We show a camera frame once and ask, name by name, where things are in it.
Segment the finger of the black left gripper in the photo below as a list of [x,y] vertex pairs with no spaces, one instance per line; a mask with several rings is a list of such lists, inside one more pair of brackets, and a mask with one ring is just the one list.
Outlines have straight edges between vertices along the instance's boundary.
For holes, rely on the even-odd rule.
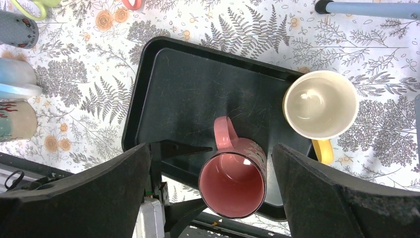
[[166,206],[164,237],[177,238],[184,229],[203,211],[207,205],[202,198],[197,198]]
[[194,154],[209,152],[212,150],[212,147],[193,146],[173,140],[163,140],[150,144],[152,164],[158,164],[162,160],[173,157],[190,156]]

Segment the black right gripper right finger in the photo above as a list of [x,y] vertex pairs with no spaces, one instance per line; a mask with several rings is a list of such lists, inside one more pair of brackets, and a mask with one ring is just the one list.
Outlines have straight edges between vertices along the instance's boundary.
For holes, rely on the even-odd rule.
[[272,161],[292,237],[419,237],[418,192],[351,176],[284,144]]

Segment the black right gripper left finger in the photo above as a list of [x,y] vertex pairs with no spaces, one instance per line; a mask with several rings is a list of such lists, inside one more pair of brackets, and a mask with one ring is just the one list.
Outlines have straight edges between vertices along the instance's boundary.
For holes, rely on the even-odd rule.
[[151,165],[143,143],[70,177],[0,196],[3,238],[130,238]]

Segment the yellow ceramic mug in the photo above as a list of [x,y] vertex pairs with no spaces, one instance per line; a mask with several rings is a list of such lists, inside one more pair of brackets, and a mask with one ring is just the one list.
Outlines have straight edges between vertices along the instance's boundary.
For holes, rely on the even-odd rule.
[[318,70],[299,77],[287,89],[282,102],[289,125],[312,141],[317,160],[334,161],[331,139],[346,132],[359,112],[354,85],[345,76]]

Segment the salmon pink ceramic mug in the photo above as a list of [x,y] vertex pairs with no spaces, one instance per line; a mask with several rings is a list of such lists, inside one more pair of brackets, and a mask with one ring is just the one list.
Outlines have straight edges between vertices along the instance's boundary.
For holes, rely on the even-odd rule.
[[143,0],[121,0],[123,5],[132,11],[137,11],[142,7]]

